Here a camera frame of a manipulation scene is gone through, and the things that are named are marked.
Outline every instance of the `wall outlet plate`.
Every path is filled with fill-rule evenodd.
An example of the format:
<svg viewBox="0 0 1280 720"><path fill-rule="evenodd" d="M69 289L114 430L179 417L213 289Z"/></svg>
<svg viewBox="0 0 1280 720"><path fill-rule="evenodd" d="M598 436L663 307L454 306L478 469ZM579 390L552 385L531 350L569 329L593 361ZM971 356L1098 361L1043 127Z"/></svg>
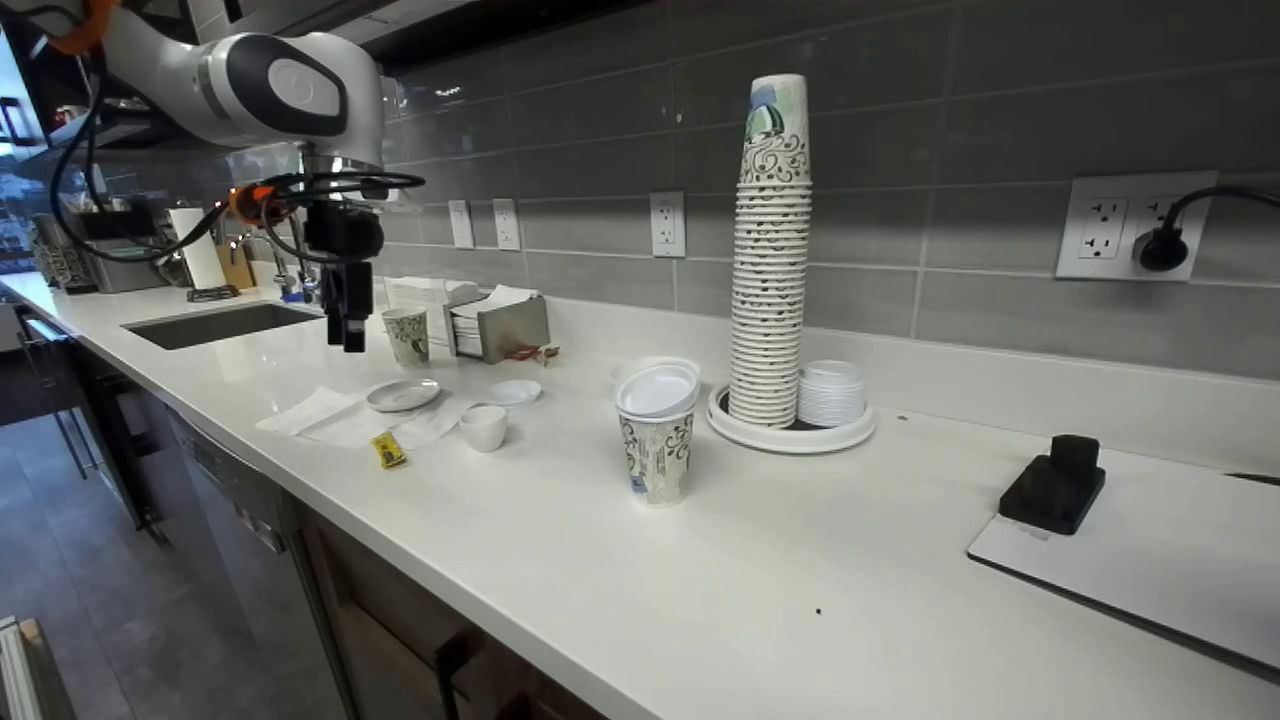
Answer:
<svg viewBox="0 0 1280 720"><path fill-rule="evenodd" d="M685 194L649 195L652 256L685 256Z"/></svg>
<svg viewBox="0 0 1280 720"><path fill-rule="evenodd" d="M1054 275L1077 279L1193 279L1208 202L1179 212L1188 260L1173 271L1147 271L1130 260L1130 245L1152 234L1166 206L1197 188L1211 188L1216 172L1166 178L1077 178Z"/></svg>
<svg viewBox="0 0 1280 720"><path fill-rule="evenodd" d="M451 247L475 247L468 202L447 202Z"/></svg>
<svg viewBox="0 0 1280 720"><path fill-rule="evenodd" d="M518 247L514 202L490 202L496 247Z"/></svg>

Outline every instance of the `small yellow object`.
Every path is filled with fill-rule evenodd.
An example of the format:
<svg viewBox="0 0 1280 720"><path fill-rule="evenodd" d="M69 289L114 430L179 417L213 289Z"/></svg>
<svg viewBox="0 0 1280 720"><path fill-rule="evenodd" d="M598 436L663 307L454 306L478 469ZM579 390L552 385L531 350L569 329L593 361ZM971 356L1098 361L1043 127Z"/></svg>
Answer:
<svg viewBox="0 0 1280 720"><path fill-rule="evenodd" d="M398 469L398 463L407 463L407 453L398 447L398 442L397 442L391 432L381 432L381 436L370 442L370 455L377 455L381 469Z"/></svg>

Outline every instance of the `sink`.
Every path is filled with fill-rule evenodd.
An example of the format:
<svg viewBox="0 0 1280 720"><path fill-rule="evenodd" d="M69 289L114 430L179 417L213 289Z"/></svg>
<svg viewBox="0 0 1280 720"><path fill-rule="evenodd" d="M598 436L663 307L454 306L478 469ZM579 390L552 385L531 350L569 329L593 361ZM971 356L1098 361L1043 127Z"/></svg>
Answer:
<svg viewBox="0 0 1280 720"><path fill-rule="evenodd" d="M192 350L192 344L213 344L213 340L267 332L284 323L307 323L307 322L319 322L319 316L284 307L284 306L247 306L247 307L228 307L209 316L127 323L127 332L160 350Z"/></svg>

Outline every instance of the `white tray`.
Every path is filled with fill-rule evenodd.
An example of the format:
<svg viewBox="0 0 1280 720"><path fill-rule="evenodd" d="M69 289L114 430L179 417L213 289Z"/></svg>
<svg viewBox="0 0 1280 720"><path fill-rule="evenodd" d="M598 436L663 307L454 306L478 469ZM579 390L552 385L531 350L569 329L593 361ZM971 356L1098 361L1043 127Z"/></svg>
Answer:
<svg viewBox="0 0 1280 720"><path fill-rule="evenodd" d="M760 447L760 453L781 453L781 455L818 455L818 453L844 453L844 447L855 447L862 442L874 436L874 410L869 410L860 422L853 423L835 423L835 430L754 430L754 423L742 423L742 422L732 422L725 413L725 395L729 390L715 390L706 395L706 423L737 442L737 446L749 446L749 447Z"/></svg>
<svg viewBox="0 0 1280 720"><path fill-rule="evenodd" d="M1104 455L1077 536L995 517L968 558L1280 671L1280 490Z"/></svg>

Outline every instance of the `wall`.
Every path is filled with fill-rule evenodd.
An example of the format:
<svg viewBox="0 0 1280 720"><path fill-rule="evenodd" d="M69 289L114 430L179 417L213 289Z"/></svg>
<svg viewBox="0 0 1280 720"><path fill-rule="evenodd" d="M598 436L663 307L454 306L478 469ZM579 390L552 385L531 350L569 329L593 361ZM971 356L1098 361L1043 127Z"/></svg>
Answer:
<svg viewBox="0 0 1280 720"><path fill-rule="evenodd" d="M426 188L383 212L381 269L729 316L742 87L807 74L807 323L1280 377L1280 218L1216 206L1197 285L1052 279L1070 178L1280 194L1277 30L1277 0L652 0L398 78L386 161ZM649 256L668 188L688 260Z"/></svg>

